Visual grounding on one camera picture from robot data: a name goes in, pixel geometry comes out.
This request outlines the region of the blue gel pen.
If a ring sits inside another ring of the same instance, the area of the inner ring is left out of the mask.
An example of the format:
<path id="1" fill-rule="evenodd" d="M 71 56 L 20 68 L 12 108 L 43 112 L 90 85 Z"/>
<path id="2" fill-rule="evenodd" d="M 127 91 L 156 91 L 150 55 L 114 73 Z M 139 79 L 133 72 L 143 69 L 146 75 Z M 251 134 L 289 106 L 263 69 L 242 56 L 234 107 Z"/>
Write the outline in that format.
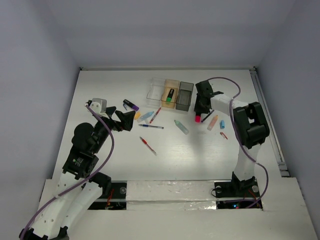
<path id="1" fill-rule="evenodd" d="M 144 128 L 153 128 L 153 129 L 164 129 L 163 126 L 155 126 L 155 125 L 148 125 L 148 124 L 139 124 L 138 126 L 144 127 Z"/>

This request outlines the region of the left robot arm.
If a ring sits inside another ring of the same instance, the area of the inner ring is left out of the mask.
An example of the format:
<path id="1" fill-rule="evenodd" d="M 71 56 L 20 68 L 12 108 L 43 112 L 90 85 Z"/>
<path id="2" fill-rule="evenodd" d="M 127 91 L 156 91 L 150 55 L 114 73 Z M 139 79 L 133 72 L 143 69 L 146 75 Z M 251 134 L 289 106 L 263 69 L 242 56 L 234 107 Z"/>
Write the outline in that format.
<path id="1" fill-rule="evenodd" d="M 45 203 L 20 232 L 21 240 L 67 240 L 71 229 L 98 198 L 112 193 L 112 179 L 96 167 L 97 153 L 112 131 L 130 131 L 135 112 L 123 113 L 116 107 L 95 110 L 85 106 L 97 119 L 96 125 L 79 124 L 71 140 L 72 147 L 52 198 Z"/>

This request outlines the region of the pink highlighter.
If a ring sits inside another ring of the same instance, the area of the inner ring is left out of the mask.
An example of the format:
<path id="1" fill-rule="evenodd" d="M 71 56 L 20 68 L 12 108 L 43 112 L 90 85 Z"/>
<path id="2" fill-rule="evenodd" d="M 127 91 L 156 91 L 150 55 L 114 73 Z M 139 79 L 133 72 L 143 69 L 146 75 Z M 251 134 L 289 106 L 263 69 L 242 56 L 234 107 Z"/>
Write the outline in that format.
<path id="1" fill-rule="evenodd" d="M 196 115 L 195 116 L 195 122 L 196 123 L 200 123 L 201 122 L 201 116 L 200 115 Z"/>

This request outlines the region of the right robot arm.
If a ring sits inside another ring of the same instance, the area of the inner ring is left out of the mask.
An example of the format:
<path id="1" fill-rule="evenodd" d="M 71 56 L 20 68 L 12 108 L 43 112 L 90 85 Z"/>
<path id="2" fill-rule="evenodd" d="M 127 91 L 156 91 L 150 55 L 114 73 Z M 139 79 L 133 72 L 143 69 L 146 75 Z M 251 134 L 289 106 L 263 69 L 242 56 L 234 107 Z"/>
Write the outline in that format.
<path id="1" fill-rule="evenodd" d="M 211 80 L 226 80 L 237 87 L 237 93 L 229 97 L 221 91 L 214 91 Z M 232 172 L 230 190 L 235 196 L 242 196 L 254 184 L 255 165 L 261 145 L 270 135 L 270 128 L 259 102 L 241 102 L 236 98 L 241 87 L 227 77 L 212 77 L 195 85 L 197 94 L 194 111 L 198 114 L 209 110 L 222 112 L 230 117 L 231 126 L 239 144 L 236 167 Z"/>

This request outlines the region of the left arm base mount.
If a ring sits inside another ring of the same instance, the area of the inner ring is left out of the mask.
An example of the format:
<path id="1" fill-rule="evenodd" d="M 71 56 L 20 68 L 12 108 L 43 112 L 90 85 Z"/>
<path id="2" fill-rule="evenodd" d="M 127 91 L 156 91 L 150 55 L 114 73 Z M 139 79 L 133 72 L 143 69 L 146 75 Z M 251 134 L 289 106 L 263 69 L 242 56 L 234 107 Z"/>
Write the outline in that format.
<path id="1" fill-rule="evenodd" d="M 127 182 L 115 181 L 111 183 L 108 193 L 95 200 L 88 210 L 126 210 Z"/>

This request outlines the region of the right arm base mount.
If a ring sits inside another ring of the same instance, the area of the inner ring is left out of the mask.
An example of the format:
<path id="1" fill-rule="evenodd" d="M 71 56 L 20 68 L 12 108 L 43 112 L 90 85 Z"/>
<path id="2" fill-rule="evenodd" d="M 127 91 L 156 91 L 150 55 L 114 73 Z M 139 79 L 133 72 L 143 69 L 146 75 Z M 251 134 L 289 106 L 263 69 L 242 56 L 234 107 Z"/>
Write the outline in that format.
<path id="1" fill-rule="evenodd" d="M 238 190 L 230 181 L 218 181 L 214 183 L 210 194 L 215 198 L 219 210 L 263 208 L 257 185 Z"/>

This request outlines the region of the red gel pen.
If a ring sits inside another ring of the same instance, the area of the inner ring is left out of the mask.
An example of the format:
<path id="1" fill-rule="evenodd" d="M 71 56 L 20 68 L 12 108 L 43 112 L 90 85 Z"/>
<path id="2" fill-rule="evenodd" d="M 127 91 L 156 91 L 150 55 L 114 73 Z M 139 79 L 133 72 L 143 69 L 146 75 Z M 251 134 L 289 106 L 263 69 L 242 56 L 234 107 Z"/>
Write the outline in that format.
<path id="1" fill-rule="evenodd" d="M 156 156 L 156 151 L 147 143 L 147 141 L 143 137 L 139 137 L 143 144 Z"/>

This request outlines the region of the purple highlighter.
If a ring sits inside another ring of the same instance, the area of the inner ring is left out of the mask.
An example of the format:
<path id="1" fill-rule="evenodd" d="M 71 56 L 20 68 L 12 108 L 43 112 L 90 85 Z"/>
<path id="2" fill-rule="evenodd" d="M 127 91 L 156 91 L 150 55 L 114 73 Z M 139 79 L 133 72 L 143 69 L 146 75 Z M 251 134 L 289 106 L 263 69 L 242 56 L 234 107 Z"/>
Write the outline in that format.
<path id="1" fill-rule="evenodd" d="M 134 111 L 138 111 L 140 109 L 137 105 L 127 99 L 124 99 L 123 103 Z"/>

